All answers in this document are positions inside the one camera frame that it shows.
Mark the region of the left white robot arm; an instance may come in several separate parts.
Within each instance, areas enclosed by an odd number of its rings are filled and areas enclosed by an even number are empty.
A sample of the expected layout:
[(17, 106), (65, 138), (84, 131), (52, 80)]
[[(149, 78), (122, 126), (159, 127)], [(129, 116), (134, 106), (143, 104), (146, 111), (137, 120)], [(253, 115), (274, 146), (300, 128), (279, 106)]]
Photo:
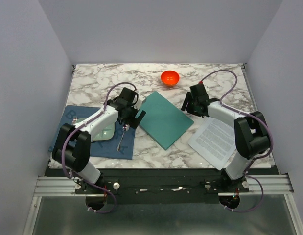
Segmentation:
[(73, 174), (86, 181), (86, 187), (92, 193), (103, 189), (102, 174), (90, 162), (91, 142), (107, 126), (118, 122), (126, 133), (136, 129), (146, 111), (139, 113), (145, 102), (134, 89), (123, 88), (114, 99), (105, 98), (103, 107), (77, 124), (65, 123), (60, 127), (51, 157), (62, 165), (68, 178)]

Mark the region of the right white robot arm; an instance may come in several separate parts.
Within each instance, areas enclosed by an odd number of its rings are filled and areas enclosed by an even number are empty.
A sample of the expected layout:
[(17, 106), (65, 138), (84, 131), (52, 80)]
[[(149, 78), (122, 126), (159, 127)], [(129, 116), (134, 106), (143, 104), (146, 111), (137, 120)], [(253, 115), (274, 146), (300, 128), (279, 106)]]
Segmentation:
[(188, 144), (220, 170), (217, 184), (226, 192), (237, 187), (257, 155), (273, 146), (261, 112), (245, 113), (209, 98), (202, 83), (190, 87), (181, 109), (207, 118)]

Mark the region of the printed white paper sheets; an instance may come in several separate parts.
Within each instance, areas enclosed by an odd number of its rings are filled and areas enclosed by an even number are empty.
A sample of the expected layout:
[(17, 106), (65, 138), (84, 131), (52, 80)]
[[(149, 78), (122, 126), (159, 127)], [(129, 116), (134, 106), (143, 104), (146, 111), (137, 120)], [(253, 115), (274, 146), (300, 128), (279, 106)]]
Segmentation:
[(215, 118), (206, 117), (188, 144), (214, 168), (221, 170), (236, 149), (234, 129)]

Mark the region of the teal file folder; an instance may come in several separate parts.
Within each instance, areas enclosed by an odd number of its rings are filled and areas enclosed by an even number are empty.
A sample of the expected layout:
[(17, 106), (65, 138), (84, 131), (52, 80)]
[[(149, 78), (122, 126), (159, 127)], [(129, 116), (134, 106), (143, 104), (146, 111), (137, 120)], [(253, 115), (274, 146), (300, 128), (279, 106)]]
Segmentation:
[(146, 114), (140, 122), (140, 128), (164, 150), (194, 124), (191, 118), (158, 92), (150, 94), (141, 109)]

